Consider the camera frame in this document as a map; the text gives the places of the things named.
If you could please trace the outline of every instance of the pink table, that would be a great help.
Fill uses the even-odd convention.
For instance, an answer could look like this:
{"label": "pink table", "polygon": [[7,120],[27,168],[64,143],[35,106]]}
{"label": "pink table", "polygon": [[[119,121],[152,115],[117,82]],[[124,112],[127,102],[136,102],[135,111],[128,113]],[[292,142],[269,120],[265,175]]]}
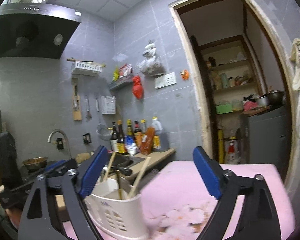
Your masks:
{"label": "pink table", "polygon": [[[295,228],[293,210],[281,178],[272,164],[221,165],[238,176],[262,174],[277,209],[282,240]],[[210,196],[194,163],[169,163],[141,192],[145,223],[151,239],[195,240],[212,214],[217,201]],[[233,235],[243,204],[238,196],[224,239]],[[77,239],[71,223],[64,223],[69,237]],[[99,230],[105,240],[114,238]]]}

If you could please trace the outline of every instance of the bolt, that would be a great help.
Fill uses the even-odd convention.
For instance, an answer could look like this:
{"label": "bolt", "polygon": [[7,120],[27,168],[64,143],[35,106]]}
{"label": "bolt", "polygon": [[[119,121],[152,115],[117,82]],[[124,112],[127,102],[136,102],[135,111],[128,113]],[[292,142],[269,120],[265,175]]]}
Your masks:
{"label": "bolt", "polygon": [[256,178],[257,180],[263,180],[263,176],[262,176],[261,174],[257,174],[257,175],[255,176],[255,178]]}
{"label": "bolt", "polygon": [[225,170],[225,171],[223,172],[223,174],[226,175],[226,176],[228,176],[228,177],[230,177],[230,176],[233,175],[233,172],[232,172],[231,170]]}
{"label": "bolt", "polygon": [[39,175],[37,176],[37,180],[42,180],[42,179],[44,179],[44,175],[43,175],[43,174],[39,174]]}
{"label": "bolt", "polygon": [[77,173],[76,169],[70,169],[70,170],[67,171],[67,175],[69,175],[69,176],[72,176],[72,175],[74,175],[76,173]]}

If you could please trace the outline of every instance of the open door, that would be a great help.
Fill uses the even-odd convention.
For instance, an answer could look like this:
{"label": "open door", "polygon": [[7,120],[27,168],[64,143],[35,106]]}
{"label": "open door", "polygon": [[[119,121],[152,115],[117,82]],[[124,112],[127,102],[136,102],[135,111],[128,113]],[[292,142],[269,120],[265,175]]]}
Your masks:
{"label": "open door", "polygon": [[197,43],[197,39],[194,36],[190,37],[190,42],[192,45],[192,49],[194,51],[194,55],[198,62],[200,75],[203,83],[203,87],[205,90],[205,94],[207,97],[208,108],[209,108],[209,119],[210,119],[210,128],[211,128],[211,139],[212,139],[212,156],[214,160],[218,161],[218,124],[217,124],[217,111],[213,101],[212,87],[209,78],[209,70],[203,59],[201,51],[199,49],[199,45]]}

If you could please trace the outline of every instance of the faucet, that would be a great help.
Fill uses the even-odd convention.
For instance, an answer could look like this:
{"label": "faucet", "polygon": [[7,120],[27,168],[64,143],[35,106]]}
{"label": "faucet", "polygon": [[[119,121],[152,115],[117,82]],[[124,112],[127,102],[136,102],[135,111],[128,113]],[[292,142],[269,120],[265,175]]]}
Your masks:
{"label": "faucet", "polygon": [[60,130],[60,129],[55,129],[53,130],[50,134],[49,134],[49,137],[48,137],[48,143],[51,143],[51,137],[52,135],[54,135],[55,133],[61,133],[63,135],[63,137],[65,138],[65,144],[66,144],[66,147],[68,149],[68,153],[69,153],[69,156],[70,156],[70,159],[72,159],[72,156],[71,156],[71,152],[70,152],[70,147],[69,147],[69,140],[68,140],[68,137],[67,135],[65,134],[65,132],[63,130]]}

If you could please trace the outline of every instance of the red food package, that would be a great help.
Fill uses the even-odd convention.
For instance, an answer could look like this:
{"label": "red food package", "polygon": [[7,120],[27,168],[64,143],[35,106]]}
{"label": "red food package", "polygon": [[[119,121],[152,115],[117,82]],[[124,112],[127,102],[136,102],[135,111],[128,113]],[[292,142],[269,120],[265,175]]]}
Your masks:
{"label": "red food package", "polygon": [[132,92],[136,98],[141,99],[143,97],[143,87],[141,85],[140,76],[133,77],[132,81],[133,81]]}

